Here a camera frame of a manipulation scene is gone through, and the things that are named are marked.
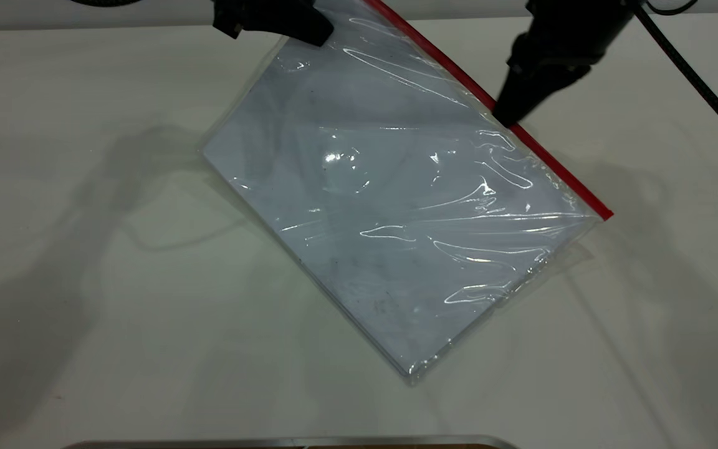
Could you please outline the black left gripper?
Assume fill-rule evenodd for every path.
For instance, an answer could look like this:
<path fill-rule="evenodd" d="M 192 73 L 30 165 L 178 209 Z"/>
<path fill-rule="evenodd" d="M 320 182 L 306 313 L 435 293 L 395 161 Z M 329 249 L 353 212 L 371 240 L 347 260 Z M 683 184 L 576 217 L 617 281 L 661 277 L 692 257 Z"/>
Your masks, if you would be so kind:
<path fill-rule="evenodd" d="M 334 25 L 315 7 L 314 1 L 272 1 L 269 23 L 263 12 L 268 1 L 212 1 L 212 26 L 236 39 L 242 31 L 262 31 L 294 38 L 322 47 L 334 32 Z"/>

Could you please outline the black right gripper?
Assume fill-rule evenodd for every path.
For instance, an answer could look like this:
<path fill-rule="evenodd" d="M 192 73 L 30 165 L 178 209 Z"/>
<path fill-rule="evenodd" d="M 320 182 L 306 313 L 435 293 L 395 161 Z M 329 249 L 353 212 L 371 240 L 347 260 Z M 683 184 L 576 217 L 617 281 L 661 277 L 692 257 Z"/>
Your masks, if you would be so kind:
<path fill-rule="evenodd" d="M 526 9 L 530 26 L 516 37 L 492 109 L 505 128 L 586 77 L 634 17 L 628 1 L 528 1 Z"/>

